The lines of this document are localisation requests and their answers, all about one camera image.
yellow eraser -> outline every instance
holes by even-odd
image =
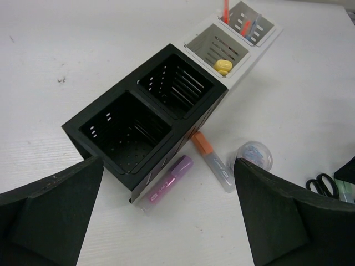
[[[226,76],[229,71],[233,68],[232,62],[228,60],[220,59],[216,62],[213,68],[220,73],[222,76]]]

black box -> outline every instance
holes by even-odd
[[[227,88],[172,44],[63,125],[83,158],[100,156],[131,202],[202,127]]]

purple marker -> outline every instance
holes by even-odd
[[[147,213],[167,194],[191,167],[192,159],[186,155],[177,160],[168,172],[147,192],[138,206]]]

scissors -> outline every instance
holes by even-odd
[[[325,178],[332,186],[333,193],[329,191],[327,185],[324,183]],[[339,189],[335,181],[326,173],[321,173],[316,179],[310,179],[306,182],[306,189],[311,190],[311,184],[314,185],[318,194],[326,196],[328,198],[339,199]]]

round transparent container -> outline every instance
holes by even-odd
[[[236,152],[232,153],[227,161],[227,165],[232,171],[234,171],[234,162],[237,158],[244,158],[266,171],[270,171],[272,167],[270,150],[258,141],[248,141],[240,146]]]

